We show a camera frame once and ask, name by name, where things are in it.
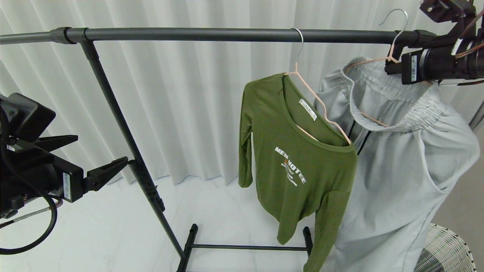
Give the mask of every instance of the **green shirt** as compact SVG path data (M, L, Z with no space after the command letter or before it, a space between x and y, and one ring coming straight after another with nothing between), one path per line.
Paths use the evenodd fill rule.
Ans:
M245 86L240 122L241 187L252 183L251 133L257 196L279 221L277 240L288 242L298 221L316 212L314 246L304 271L318 272L334 244L348 202L357 161L354 146L284 74Z

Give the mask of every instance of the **wicker basket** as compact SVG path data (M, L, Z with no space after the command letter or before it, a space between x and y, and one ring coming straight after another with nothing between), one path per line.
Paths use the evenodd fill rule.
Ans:
M467 244L453 231L431 224L414 272L476 272Z

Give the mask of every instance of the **curtain fold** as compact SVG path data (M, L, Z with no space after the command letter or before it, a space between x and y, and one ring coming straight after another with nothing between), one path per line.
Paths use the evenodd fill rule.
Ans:
M69 27L213 27L408 30L445 34L419 0L3 0L0 33ZM475 1L478 9L483 0ZM153 178L237 176L239 112L244 85L294 69L300 43L122 41L96 42L101 63ZM355 56L387 54L388 45L304 44L300 73L320 79ZM20 92L53 109L46 136L76 134L56 154L86 171L132 157L79 45L0 46L0 92ZM444 101L470 121L484 100L482 88L442 87ZM130 170L122 175L134 181Z

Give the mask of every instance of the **garment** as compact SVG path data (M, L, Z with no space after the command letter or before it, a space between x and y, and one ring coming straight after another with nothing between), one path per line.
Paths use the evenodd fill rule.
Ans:
M460 115L440 101L436 82L402 85L401 75L384 72L384 62L356 65L346 74L363 60L324 77L318 93L328 119L361 150L323 270L413 272L430 220L477 161L479 143Z
M249 82L243 92L239 185L252 183L253 133L257 197L279 221L277 240L288 242L298 221L316 212L315 241L305 272L319 271L329 253L357 160L353 145L314 111L284 74Z

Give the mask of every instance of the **horizontal black bar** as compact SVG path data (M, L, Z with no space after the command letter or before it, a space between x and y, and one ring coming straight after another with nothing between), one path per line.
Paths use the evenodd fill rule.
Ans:
M79 38L79 29L67 29L69 40ZM395 31L374 30L301 30L308 43L391 44ZM224 28L109 28L86 29L90 41L232 41L232 42L300 42L293 29L224 29ZM405 31L397 42L410 45L418 33ZM49 32L8 34L0 36L0 44L50 42Z
M192 248L217 248L217 249L257 249L257 250L287 250L306 251L305 247L294 246L261 246L261 245L228 245L228 244L193 244Z

